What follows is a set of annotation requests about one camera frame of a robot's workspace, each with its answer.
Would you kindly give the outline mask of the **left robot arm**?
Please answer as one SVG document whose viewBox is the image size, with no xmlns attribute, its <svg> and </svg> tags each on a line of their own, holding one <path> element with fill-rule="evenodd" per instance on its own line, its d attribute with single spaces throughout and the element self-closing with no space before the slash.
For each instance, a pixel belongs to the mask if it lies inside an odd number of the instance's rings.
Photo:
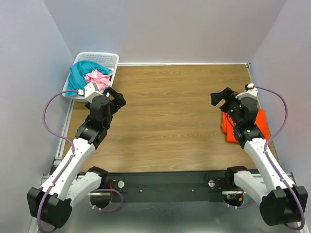
<svg viewBox="0 0 311 233">
<path fill-rule="evenodd" d="M 59 135 L 70 143 L 71 148 L 52 175 L 39 188 L 32 187 L 27 193 L 31 216 L 36 217 L 42 233 L 45 232 L 43 222 L 53 226 L 52 232 L 62 228 L 73 207 L 89 193 L 105 193 L 109 201 L 117 194 L 120 203 L 124 201 L 121 192 L 112 188 L 108 172 L 104 169 L 94 166 L 83 178 L 75 180 L 82 165 L 105 139 L 113 115 L 126 105 L 123 94 L 111 87 L 106 91 L 113 97 L 112 100 L 100 93 L 93 83 L 76 91 L 87 100 L 89 115 L 78 128 L 74 140 Z"/>
</svg>

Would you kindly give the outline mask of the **pink t shirt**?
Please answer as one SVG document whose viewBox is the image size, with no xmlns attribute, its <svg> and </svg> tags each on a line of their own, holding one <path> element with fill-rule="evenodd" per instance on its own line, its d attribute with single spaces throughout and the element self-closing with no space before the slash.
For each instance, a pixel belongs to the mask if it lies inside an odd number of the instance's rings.
<svg viewBox="0 0 311 233">
<path fill-rule="evenodd" d="M 95 83 L 98 91 L 103 93 L 110 83 L 110 76 L 102 74 L 98 70 L 93 70 L 85 75 L 85 80 L 87 82 Z"/>
</svg>

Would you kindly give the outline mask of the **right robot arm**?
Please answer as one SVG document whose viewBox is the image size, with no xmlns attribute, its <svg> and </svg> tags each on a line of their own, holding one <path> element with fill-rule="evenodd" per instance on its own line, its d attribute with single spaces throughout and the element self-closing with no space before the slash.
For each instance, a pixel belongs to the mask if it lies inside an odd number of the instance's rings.
<svg viewBox="0 0 311 233">
<path fill-rule="evenodd" d="M 305 209 L 308 192 L 297 186 L 285 173 L 269 149 L 269 140 L 256 124 L 258 116 L 258 86 L 250 83 L 242 93 L 226 88 L 211 93 L 211 104 L 220 107 L 230 117 L 234 137 L 241 148 L 251 157 L 263 182 L 253 177 L 244 167 L 230 167 L 224 177 L 224 186 L 229 190 L 237 187 L 245 191 L 259 206 L 264 222 L 269 226 L 285 225 L 299 231 L 305 227 Z"/>
</svg>

